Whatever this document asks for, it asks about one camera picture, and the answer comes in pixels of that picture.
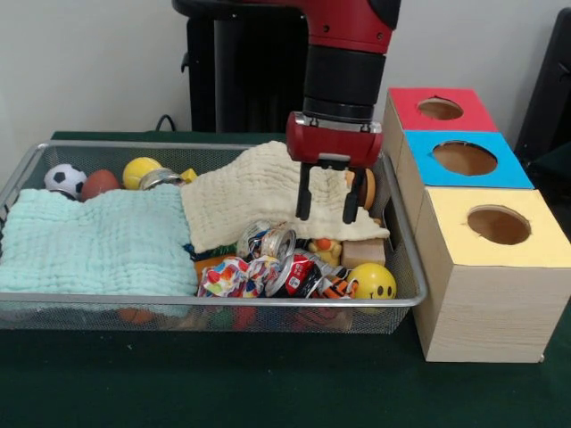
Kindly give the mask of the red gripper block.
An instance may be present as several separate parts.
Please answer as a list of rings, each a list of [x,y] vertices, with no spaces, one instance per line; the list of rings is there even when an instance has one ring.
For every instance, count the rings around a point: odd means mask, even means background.
[[[300,183],[295,215],[302,221],[310,216],[311,191],[310,171],[313,165],[332,161],[334,167],[369,168],[377,161],[383,144],[383,134],[378,123],[371,123],[371,129],[341,129],[349,123],[330,122],[331,128],[319,126],[316,118],[292,111],[286,123],[286,146],[293,161],[304,162],[300,167]],[[360,200],[360,189],[364,182],[364,169],[352,169],[351,190],[347,193],[343,208],[343,222],[355,221]]]

